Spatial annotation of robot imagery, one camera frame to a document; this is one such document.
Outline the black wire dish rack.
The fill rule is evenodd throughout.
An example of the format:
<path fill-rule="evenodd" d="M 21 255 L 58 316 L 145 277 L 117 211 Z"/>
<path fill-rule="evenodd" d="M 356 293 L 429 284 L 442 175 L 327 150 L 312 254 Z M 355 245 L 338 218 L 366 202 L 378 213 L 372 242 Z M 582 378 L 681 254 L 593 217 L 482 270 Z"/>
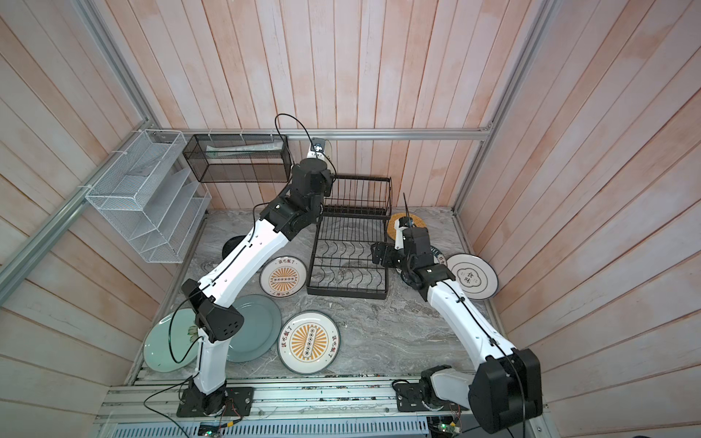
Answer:
<path fill-rule="evenodd" d="M 307 291 L 323 297 L 384 300 L 388 270 L 372 262 L 372 246 L 388 241 L 392 180 L 340 175 L 317 226 Z"/>

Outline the white plate green patterned rim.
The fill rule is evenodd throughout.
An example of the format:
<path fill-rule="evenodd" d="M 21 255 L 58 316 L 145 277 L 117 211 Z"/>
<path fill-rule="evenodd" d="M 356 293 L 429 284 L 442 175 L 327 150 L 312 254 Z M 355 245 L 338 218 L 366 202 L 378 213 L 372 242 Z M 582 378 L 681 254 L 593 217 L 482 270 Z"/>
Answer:
<path fill-rule="evenodd" d="M 443 254 L 443 252 L 441 250 L 439 250 L 435 246 L 431 246 L 431 253 L 434 257 L 434 262 L 436 262 L 436 264 L 440 264 L 440 265 L 444 265 L 444 266 L 447 265 L 447 259 L 445 258 L 445 255 Z"/>

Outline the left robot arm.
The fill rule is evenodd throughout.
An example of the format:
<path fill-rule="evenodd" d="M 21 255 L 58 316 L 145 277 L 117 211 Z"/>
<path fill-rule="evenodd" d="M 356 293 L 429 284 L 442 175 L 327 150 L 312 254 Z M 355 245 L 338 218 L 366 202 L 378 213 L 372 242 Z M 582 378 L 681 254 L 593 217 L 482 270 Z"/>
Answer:
<path fill-rule="evenodd" d="M 230 339 L 245 321 L 234 307 L 235 299 L 270 257 L 319 222 L 333 182 L 323 159 L 305 158 L 294 165 L 290 182 L 254 218 L 243 240 L 210 273 L 182 284 L 198 330 L 195 374 L 184 391 L 186 412 L 214 416 L 226 410 L 226 357 Z"/>

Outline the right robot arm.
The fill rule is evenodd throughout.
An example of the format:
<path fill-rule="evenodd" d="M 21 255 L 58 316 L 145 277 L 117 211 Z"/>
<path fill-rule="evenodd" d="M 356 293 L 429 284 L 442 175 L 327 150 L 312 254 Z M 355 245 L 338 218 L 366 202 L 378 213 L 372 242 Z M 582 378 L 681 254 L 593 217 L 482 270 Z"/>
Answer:
<path fill-rule="evenodd" d="M 400 270 L 444 318 L 475 368 L 473 375 L 450 366 L 425 370 L 420 380 L 424 404 L 467 407 L 489 434 L 542 415 L 539 359 L 504 338 L 468 299 L 450 269 L 434 261 L 426 228 L 402 217 L 395 223 L 394 244 L 378 242 L 371 250 L 374 264 Z"/>

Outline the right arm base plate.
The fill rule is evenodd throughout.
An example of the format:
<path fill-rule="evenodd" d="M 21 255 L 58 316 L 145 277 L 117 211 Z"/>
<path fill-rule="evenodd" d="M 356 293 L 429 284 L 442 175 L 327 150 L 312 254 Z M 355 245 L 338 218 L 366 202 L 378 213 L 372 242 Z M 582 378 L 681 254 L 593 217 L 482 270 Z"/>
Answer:
<path fill-rule="evenodd" d="M 457 411 L 462 409 L 459 404 L 439 399 L 425 381 L 409 383 L 407 380 L 395 380 L 391 386 L 395 392 L 399 412 Z"/>

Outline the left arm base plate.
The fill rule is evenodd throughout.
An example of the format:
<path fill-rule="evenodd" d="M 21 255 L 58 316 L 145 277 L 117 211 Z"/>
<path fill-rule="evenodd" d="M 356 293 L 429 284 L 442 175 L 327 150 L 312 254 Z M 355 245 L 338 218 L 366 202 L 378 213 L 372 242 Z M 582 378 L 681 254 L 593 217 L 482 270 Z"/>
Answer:
<path fill-rule="evenodd" d="M 254 392 L 253 387 L 221 387 L 205 395 L 192 384 L 183 392 L 176 416 L 178 418 L 219 415 L 246 417 L 251 412 Z"/>

